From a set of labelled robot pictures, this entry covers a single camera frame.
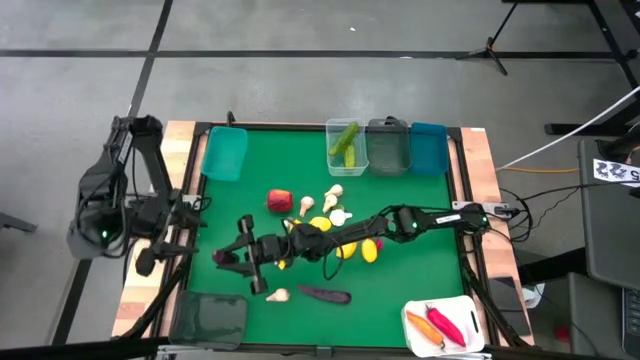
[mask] purple eggplant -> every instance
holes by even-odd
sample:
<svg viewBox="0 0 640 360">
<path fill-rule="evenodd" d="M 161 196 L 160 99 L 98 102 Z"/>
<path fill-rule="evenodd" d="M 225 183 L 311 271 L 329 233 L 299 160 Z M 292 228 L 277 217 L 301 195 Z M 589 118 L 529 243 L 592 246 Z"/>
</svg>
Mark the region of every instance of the purple eggplant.
<svg viewBox="0 0 640 360">
<path fill-rule="evenodd" d="M 347 305 L 351 302 L 351 294 L 344 291 L 318 289 L 304 285 L 298 285 L 298 289 L 311 297 L 334 304 Z"/>
</svg>

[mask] red pepper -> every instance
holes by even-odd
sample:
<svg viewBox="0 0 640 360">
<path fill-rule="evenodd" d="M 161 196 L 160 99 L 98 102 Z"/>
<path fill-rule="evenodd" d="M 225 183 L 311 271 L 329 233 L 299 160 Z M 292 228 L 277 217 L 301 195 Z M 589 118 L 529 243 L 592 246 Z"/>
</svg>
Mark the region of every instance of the red pepper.
<svg viewBox="0 0 640 360">
<path fill-rule="evenodd" d="M 427 319 L 454 343 L 467 346 L 460 330 L 436 308 L 427 306 Z"/>
</svg>

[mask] white cable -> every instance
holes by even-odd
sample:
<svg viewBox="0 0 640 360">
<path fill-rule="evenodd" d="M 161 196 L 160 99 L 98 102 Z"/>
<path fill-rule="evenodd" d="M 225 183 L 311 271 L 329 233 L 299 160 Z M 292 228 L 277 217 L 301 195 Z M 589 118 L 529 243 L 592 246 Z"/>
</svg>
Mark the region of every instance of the white cable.
<svg viewBox="0 0 640 360">
<path fill-rule="evenodd" d="M 496 168 L 496 171 L 501 171 L 501 170 L 504 170 L 505 168 L 508 168 L 509 166 L 513 166 L 514 164 L 517 164 L 520 161 L 522 161 L 524 159 L 527 159 L 527 158 L 529 158 L 529 157 L 531 157 L 531 156 L 533 156 L 533 155 L 535 155 L 535 154 L 537 154 L 537 153 L 539 153 L 539 152 L 541 152 L 543 150 L 546 150 L 546 149 L 552 147 L 553 145 L 559 143 L 560 141 L 562 141 L 562 140 L 564 140 L 564 139 L 566 139 L 566 138 L 568 138 L 570 136 L 573 136 L 575 133 L 579 132 L 580 130 L 586 128 L 587 126 L 589 126 L 589 125 L 593 124 L 594 122 L 596 122 L 596 121 L 600 120 L 601 118 L 603 118 L 605 115 L 607 115 L 613 109 L 618 107 L 618 105 L 620 105 L 623 102 L 625 102 L 627 99 L 629 99 L 631 96 L 633 96 L 633 94 L 637 93 L 638 91 L 640 91 L 640 86 L 638 86 L 637 88 L 631 90 L 630 93 L 625 95 L 622 99 L 618 100 L 615 104 L 611 105 L 607 110 L 601 112 L 600 114 L 598 114 L 598 116 L 596 116 L 593 119 L 587 121 L 584 125 L 580 126 L 579 128 L 573 130 L 572 132 L 568 133 L 567 135 L 565 135 L 565 136 L 563 136 L 563 137 L 561 137 L 559 139 L 556 139 L 555 141 L 550 142 L 549 144 L 539 148 L 538 150 L 534 150 L 534 151 L 530 152 L 529 154 L 527 154 L 527 155 L 525 155 L 525 156 L 523 156 L 521 158 L 518 158 L 518 159 L 513 160 L 512 162 L 510 162 L 510 163 L 508 163 L 506 165 L 503 165 L 503 166 L 500 166 L 499 168 Z"/>
</svg>

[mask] red apple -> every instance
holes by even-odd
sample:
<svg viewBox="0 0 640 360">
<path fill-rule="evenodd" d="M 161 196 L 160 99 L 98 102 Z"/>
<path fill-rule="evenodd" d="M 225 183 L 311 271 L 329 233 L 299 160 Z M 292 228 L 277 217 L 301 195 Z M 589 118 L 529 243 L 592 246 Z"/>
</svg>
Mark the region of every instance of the red apple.
<svg viewBox="0 0 640 360">
<path fill-rule="evenodd" d="M 291 211 L 293 208 L 293 194 L 286 190 L 270 190 L 267 194 L 267 208 L 275 213 Z"/>
</svg>

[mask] white tray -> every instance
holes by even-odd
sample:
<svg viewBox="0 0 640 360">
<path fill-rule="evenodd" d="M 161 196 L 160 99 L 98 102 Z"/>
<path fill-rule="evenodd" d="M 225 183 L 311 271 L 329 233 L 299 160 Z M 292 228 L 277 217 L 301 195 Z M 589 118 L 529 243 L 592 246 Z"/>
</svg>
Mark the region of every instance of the white tray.
<svg viewBox="0 0 640 360">
<path fill-rule="evenodd" d="M 454 343 L 439 331 L 444 337 L 445 344 L 444 349 L 440 349 L 440 346 L 424 337 L 424 335 L 407 320 L 407 311 L 411 311 L 426 319 L 427 305 L 438 309 L 438 311 L 460 329 L 464 337 L 464 342 L 467 345 L 466 347 Z M 475 304 L 473 300 L 466 295 L 446 299 L 409 301 L 402 308 L 401 316 L 407 347 L 413 351 L 417 357 L 426 358 L 430 356 L 466 354 L 478 352 L 484 348 L 484 335 L 480 327 Z"/>
</svg>

